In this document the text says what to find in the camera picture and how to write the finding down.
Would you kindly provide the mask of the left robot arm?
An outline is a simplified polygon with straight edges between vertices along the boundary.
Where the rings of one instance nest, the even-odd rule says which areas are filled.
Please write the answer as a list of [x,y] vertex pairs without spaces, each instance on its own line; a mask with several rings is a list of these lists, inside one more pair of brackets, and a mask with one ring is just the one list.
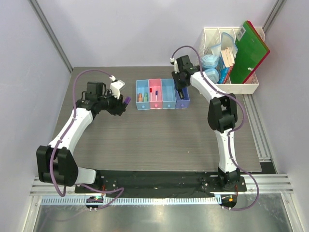
[[78,167],[73,153],[85,129],[100,111],[120,116],[131,98],[123,98],[120,91],[125,83],[115,80],[109,88],[103,82],[88,82],[86,91],[76,101],[71,116],[60,133],[49,145],[41,145],[36,151],[39,180],[57,183],[65,187],[86,184],[93,193],[102,189],[103,180],[95,169]]

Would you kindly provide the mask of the purple drawer box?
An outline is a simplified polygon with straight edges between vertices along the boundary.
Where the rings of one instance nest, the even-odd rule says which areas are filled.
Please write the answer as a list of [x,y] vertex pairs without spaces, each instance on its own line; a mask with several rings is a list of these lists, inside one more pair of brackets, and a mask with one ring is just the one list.
[[176,88],[176,85],[174,85],[174,89],[175,89],[175,97],[176,97],[176,105],[175,105],[175,108],[176,108],[176,109],[185,109],[185,108],[188,108],[189,105],[190,105],[190,97],[189,97],[188,88],[185,87],[185,88],[182,89],[183,95],[184,95],[184,98],[183,98],[183,99],[180,98],[179,93],[178,93],[177,88]]

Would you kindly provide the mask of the light blue drawer box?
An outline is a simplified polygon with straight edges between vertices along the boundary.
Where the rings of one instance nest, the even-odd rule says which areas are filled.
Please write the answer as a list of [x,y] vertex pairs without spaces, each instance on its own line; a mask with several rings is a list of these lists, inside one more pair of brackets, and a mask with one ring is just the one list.
[[[147,102],[138,102],[138,94],[142,93],[142,97],[144,97],[145,92],[148,93],[148,101]],[[137,110],[150,110],[150,102],[149,102],[149,80],[137,80],[136,81],[136,107]]]

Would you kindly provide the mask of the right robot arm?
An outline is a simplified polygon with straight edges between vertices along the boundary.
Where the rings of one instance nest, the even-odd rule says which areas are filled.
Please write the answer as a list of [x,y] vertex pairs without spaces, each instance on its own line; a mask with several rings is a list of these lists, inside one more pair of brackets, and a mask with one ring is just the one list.
[[219,148],[218,185],[228,191],[240,181],[240,170],[236,165],[234,132],[237,115],[235,95],[227,96],[209,79],[200,66],[194,66],[188,55],[171,58],[174,67],[172,77],[180,99],[184,99],[184,88],[195,87],[209,102],[208,124],[215,132]]

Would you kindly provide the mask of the orange mini highlighter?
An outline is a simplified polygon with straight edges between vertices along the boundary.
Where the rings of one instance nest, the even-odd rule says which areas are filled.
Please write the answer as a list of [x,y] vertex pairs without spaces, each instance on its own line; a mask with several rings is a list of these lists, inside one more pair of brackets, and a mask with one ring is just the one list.
[[142,93],[138,94],[138,102],[143,102]]

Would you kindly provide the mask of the purple cap black highlighter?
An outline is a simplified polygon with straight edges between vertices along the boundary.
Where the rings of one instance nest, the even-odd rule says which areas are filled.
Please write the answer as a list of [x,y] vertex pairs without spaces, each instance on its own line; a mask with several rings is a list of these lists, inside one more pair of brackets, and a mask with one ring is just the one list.
[[131,101],[131,97],[126,97],[126,99],[124,100],[124,105],[129,105]]

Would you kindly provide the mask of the pink drawer box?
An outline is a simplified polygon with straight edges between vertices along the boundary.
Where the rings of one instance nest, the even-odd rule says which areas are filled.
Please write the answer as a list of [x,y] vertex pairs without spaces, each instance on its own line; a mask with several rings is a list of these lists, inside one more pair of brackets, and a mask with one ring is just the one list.
[[150,109],[162,109],[162,81],[161,79],[149,79]]

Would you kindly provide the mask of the green cap black highlighter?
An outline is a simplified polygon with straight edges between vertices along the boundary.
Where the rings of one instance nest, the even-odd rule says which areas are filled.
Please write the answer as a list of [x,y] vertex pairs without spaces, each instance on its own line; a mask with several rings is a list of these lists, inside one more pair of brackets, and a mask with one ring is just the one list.
[[183,99],[185,98],[184,93],[183,93],[183,90],[182,90],[182,89],[178,89],[177,91],[178,91],[179,98],[180,98],[181,100],[183,100]]

